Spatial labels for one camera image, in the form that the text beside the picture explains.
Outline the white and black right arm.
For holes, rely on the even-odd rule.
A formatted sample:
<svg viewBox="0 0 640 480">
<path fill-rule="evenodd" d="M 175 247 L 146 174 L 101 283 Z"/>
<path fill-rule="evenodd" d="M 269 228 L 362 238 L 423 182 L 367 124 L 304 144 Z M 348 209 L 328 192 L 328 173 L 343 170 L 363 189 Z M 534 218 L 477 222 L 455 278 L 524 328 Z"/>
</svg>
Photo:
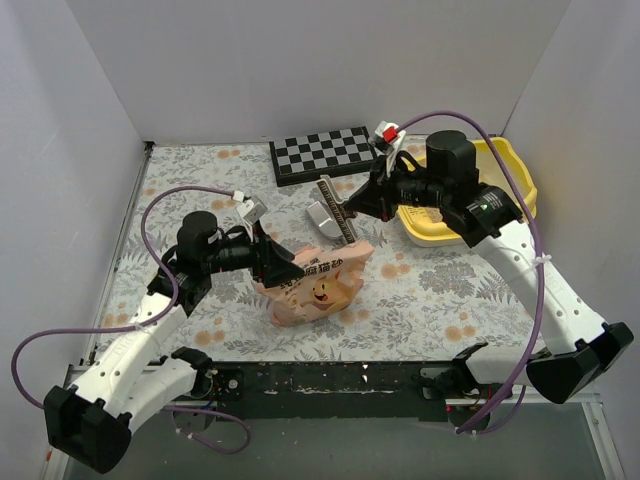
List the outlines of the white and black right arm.
<svg viewBox="0 0 640 480">
<path fill-rule="evenodd" d="M 530 223 L 511 196 L 480 179 L 476 147 L 455 130 L 426 139 L 426 163 L 402 149 L 394 127 L 370 140 L 379 151 L 367 182 L 346 202 L 352 214 L 390 220 L 400 206 L 440 211 L 447 227 L 486 260 L 534 321 L 541 350 L 497 353 L 489 346 L 457 356 L 454 389 L 475 397 L 489 383 L 518 383 L 562 404 L 606 372 L 633 342 L 623 322 L 608 323 L 539 251 Z"/>
</svg>

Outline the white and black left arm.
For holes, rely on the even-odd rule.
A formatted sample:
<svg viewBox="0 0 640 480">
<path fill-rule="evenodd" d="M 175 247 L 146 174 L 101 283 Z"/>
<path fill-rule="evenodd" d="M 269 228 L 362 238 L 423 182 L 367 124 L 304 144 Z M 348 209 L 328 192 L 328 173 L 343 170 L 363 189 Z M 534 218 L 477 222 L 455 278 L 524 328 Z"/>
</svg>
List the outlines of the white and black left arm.
<svg viewBox="0 0 640 480">
<path fill-rule="evenodd" d="M 49 443 L 104 474 L 124 457 L 134 432 L 174 399 L 200 400 L 213 389 L 213 361 L 181 347 L 154 372 L 148 364 L 209 293 L 213 275 L 248 269 L 266 287 L 303 276 L 294 256 L 258 222 L 222 231 L 214 214 L 188 214 L 177 243 L 148 286 L 138 310 L 82 375 L 54 387 L 43 406 Z"/>
</svg>

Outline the pink cat litter bag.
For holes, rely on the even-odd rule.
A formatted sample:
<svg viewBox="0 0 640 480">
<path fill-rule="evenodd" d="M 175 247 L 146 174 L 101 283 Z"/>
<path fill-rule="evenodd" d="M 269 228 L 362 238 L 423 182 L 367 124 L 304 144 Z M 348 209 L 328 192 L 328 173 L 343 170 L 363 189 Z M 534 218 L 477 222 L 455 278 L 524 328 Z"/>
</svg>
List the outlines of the pink cat litter bag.
<svg viewBox="0 0 640 480">
<path fill-rule="evenodd" d="M 303 277 L 273 288 L 255 285 L 270 300 L 271 323 L 295 327 L 346 309 L 364 285 L 373 252 L 364 239 L 331 251 L 311 246 L 300 250 L 294 263 L 304 270 Z"/>
</svg>

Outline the small brown wooden ruler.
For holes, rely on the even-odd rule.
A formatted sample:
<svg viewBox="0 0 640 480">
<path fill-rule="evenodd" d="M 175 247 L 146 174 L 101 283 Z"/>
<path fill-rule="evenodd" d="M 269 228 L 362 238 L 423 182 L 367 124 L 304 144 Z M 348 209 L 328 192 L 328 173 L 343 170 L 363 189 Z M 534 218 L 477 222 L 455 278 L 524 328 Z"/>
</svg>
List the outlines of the small brown wooden ruler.
<svg viewBox="0 0 640 480">
<path fill-rule="evenodd" d="M 358 236 L 351 220 L 356 217 L 356 214 L 350 214 L 344 210 L 343 201 L 340 199 L 328 175 L 321 175 L 316 181 L 316 185 L 340 229 L 344 241 L 347 244 L 355 243 L 358 240 Z"/>
</svg>

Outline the silver metal scoop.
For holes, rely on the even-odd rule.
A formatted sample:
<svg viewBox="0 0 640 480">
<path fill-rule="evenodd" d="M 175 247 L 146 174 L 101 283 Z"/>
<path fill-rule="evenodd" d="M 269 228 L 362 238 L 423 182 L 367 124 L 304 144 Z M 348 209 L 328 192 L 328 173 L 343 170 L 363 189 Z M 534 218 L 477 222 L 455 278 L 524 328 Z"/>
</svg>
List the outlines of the silver metal scoop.
<svg viewBox="0 0 640 480">
<path fill-rule="evenodd" d="M 306 208 L 306 213 L 317 230 L 330 240 L 343 240 L 343 234 L 331 215 L 328 206 L 316 201 Z"/>
</svg>

